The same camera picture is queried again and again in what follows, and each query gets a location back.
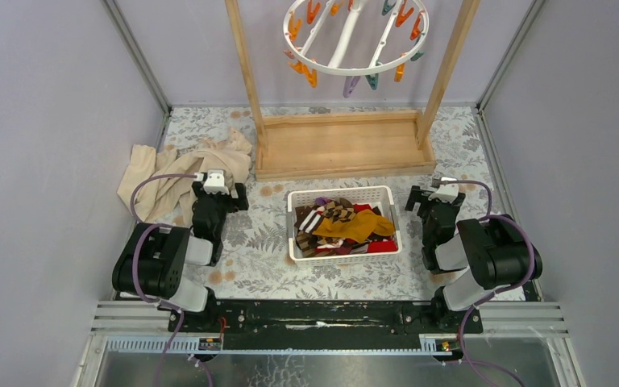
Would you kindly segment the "red sock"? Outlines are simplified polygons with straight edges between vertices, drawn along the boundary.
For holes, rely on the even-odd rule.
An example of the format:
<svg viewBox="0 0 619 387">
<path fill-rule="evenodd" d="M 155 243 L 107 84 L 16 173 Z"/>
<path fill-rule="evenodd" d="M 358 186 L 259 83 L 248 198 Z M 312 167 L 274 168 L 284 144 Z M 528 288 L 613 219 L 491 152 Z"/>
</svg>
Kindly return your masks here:
<svg viewBox="0 0 619 387">
<path fill-rule="evenodd" d="M 373 241 L 367 245 L 367 253 L 368 254 L 381 254 L 381 253 L 390 253 L 397 252 L 399 249 L 397 243 L 393 240 L 380 240 Z"/>
<path fill-rule="evenodd" d="M 372 206 L 368 203 L 357 203 L 353 205 L 353 208 L 357 214 L 364 211 L 371 211 L 373 214 L 376 214 L 378 216 L 383 215 L 379 206 Z"/>
</svg>

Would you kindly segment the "white plastic basket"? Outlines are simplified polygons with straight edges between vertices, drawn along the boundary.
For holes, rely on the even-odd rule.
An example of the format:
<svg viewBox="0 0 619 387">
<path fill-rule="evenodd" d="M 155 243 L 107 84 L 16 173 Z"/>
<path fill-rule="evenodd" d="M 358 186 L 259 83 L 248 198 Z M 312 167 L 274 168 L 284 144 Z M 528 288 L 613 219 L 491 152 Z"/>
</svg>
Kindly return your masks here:
<svg viewBox="0 0 619 387">
<path fill-rule="evenodd" d="M 289 255 L 299 267 L 386 261 L 403 249 L 386 185 L 293 191 L 286 220 Z"/>
</svg>

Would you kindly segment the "mustard yellow sock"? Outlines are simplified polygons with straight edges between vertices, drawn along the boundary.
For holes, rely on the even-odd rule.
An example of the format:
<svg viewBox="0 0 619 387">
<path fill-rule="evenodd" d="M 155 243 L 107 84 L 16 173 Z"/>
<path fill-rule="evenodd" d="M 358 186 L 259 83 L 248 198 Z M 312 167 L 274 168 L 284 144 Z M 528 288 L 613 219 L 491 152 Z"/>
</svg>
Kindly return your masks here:
<svg viewBox="0 0 619 387">
<path fill-rule="evenodd" d="M 352 239 L 355 242 L 366 242 L 371 234 L 389 237 L 396 232 L 393 223 L 383 216 L 364 211 L 346 223 L 332 222 L 324 219 L 313 235 L 338 239 Z"/>
</svg>

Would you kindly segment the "brown yellow argyle sock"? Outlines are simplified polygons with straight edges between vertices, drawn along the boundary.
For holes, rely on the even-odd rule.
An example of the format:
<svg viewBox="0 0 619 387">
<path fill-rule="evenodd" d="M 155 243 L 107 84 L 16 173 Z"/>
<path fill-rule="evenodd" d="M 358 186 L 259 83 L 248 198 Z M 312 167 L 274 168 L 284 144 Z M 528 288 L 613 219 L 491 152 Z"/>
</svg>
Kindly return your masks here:
<svg viewBox="0 0 619 387">
<path fill-rule="evenodd" d="M 322 208 L 323 210 L 321 211 L 321 214 L 334 223 L 349 222 L 356 215 L 354 205 L 345 198 L 340 198 L 338 200 L 328 200 L 326 204 L 322 206 Z"/>
</svg>

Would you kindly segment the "brown tan striped sock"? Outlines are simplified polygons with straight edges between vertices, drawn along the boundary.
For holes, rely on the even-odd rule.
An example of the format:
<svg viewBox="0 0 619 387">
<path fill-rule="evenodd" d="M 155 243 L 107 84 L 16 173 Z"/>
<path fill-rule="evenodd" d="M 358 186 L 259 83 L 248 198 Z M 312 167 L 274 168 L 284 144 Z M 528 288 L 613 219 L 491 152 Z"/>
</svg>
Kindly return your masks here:
<svg viewBox="0 0 619 387">
<path fill-rule="evenodd" d="M 303 231 L 297 233 L 295 244 L 301 250 L 301 258 L 332 256 L 334 253 L 332 249 L 321 248 L 316 235 L 311 235 Z"/>
</svg>

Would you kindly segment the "purple orange striped sock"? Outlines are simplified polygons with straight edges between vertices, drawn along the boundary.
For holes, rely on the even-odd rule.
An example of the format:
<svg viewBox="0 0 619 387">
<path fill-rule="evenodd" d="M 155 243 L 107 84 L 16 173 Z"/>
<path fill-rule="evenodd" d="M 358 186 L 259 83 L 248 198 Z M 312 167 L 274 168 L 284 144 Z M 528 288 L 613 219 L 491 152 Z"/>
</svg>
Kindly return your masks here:
<svg viewBox="0 0 619 387">
<path fill-rule="evenodd" d="M 325 197 L 319 197 L 319 198 L 316 198 L 316 199 L 314 200 L 314 203 L 315 203 L 317 206 L 325 206 L 325 205 L 326 205 L 326 204 L 328 204 L 329 202 L 330 202 L 330 199 L 329 199 L 329 198 L 325 198 Z"/>
</svg>

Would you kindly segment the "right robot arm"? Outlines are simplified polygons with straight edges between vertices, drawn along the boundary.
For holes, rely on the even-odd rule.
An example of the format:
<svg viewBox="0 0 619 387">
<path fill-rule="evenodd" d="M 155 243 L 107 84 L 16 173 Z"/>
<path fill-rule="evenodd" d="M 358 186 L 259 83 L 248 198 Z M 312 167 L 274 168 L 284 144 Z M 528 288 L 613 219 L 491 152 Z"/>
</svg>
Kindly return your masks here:
<svg viewBox="0 0 619 387">
<path fill-rule="evenodd" d="M 542 273 L 537 248 L 507 214 L 458 219 L 466 194 L 453 181 L 435 190 L 412 186 L 407 211 L 418 207 L 422 221 L 422 262 L 433 274 L 460 272 L 438 288 L 430 321 L 449 332 L 462 321 L 462 312 L 482 301 L 523 286 Z"/>
</svg>

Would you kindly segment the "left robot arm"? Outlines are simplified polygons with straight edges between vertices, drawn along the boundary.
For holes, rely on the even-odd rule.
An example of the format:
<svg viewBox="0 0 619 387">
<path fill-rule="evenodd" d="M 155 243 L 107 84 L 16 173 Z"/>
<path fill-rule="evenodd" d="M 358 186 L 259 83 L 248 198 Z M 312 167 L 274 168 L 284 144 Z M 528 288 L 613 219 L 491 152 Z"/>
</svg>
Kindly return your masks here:
<svg viewBox="0 0 619 387">
<path fill-rule="evenodd" d="M 186 264 L 214 266 L 223 249 L 226 217 L 249 208 L 245 184 L 232 189 L 208 181 L 195 181 L 190 227 L 138 223 L 112 272 L 118 292 L 131 293 L 161 308 L 187 311 L 187 321 L 198 331 L 208 331 L 218 320 L 208 303 L 210 289 L 183 274 Z"/>
</svg>

